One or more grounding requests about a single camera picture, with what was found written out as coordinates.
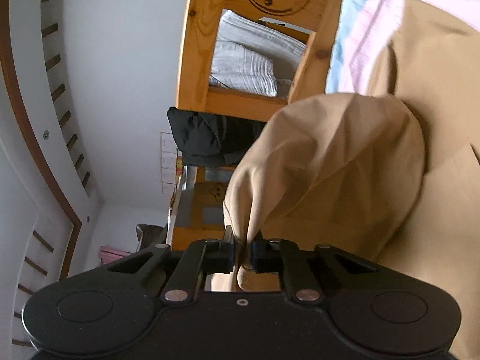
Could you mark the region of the wooden bed headboard frame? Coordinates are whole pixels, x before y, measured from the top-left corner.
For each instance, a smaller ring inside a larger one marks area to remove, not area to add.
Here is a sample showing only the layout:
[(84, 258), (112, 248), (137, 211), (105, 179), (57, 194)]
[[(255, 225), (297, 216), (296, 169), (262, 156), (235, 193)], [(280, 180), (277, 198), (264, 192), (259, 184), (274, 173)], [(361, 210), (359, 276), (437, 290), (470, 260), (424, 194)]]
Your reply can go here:
[(184, 250), (197, 240), (222, 238), (224, 196), (234, 170), (182, 167), (168, 208), (166, 242), (174, 250)]

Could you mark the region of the pink bed sheet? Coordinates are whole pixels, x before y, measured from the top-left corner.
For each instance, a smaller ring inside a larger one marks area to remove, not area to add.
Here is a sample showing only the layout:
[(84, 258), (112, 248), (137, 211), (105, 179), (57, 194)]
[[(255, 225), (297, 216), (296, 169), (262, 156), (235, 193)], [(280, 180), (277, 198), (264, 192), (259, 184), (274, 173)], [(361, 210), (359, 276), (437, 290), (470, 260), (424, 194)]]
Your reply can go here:
[[(479, 0), (420, 0), (479, 30)], [(377, 56), (400, 27), (404, 0), (368, 0), (343, 43), (338, 91), (365, 94)]]

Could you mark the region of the wooden bed rail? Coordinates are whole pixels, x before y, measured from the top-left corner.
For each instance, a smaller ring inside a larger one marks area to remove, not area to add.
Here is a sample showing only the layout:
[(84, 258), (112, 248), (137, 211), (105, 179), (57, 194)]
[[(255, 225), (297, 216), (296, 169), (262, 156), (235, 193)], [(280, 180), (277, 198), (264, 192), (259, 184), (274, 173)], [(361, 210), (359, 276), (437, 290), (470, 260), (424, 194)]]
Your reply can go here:
[(342, 0), (187, 0), (176, 107), (265, 121), (326, 91)]

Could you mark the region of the light blue blanket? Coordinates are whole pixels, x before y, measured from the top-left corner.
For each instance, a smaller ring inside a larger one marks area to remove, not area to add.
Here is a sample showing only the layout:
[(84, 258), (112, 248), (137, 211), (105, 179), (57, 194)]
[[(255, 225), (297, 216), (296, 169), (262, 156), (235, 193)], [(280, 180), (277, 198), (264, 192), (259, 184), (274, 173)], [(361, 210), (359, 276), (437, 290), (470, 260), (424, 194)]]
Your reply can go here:
[(339, 22), (330, 56), (329, 70), (326, 77), (326, 94), (338, 91), (340, 74), (344, 63), (344, 43), (352, 31), (358, 14), (367, 1), (368, 0), (342, 0)]

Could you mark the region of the dark bag on shelf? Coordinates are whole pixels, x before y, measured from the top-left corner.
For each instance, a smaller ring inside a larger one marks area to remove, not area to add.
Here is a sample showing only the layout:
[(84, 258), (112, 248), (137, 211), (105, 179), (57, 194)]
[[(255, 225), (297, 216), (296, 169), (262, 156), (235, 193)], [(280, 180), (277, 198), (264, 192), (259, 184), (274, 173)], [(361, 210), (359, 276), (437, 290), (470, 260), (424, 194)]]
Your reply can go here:
[(136, 226), (138, 247), (143, 250), (152, 245), (164, 244), (167, 240), (168, 229), (166, 227), (140, 223)]

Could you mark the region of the tan coat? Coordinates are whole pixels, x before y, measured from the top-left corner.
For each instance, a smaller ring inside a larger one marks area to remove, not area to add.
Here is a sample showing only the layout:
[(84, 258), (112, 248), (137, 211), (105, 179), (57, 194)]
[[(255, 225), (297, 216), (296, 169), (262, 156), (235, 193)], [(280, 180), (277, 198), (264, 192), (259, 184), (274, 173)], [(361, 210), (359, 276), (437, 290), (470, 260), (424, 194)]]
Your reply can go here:
[(435, 284), (458, 301), (459, 359), (479, 357), (479, 32), (420, 0), (365, 94), (281, 108), (236, 167), (224, 222), (240, 255), (216, 291), (271, 291), (249, 263), (258, 233), (304, 250), (330, 244)]

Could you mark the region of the paper poster on wall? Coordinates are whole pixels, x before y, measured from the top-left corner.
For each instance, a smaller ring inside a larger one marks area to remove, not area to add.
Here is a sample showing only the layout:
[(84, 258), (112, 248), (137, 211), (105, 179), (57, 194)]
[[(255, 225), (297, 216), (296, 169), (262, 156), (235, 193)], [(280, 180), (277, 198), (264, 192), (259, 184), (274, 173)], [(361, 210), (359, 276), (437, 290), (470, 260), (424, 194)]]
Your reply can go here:
[(170, 195), (176, 188), (176, 161), (178, 150), (171, 133), (160, 136), (160, 180), (163, 195)]

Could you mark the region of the white quilted cloth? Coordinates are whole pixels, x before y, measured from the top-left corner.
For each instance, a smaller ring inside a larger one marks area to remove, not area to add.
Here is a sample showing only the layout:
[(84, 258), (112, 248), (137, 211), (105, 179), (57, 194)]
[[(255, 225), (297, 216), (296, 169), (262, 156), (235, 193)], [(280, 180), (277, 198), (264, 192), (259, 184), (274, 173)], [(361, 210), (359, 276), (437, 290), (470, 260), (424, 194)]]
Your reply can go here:
[(306, 45), (231, 10), (223, 12), (209, 85), (286, 98)]

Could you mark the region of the black jacket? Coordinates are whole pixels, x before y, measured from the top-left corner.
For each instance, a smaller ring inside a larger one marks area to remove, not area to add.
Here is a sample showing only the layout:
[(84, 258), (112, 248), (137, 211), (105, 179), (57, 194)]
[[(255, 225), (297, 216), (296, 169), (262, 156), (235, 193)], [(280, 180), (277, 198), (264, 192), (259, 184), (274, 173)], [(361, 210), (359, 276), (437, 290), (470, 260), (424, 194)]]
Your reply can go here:
[(183, 164), (197, 167), (238, 164), (265, 126), (261, 121), (175, 107), (168, 109), (167, 116)]

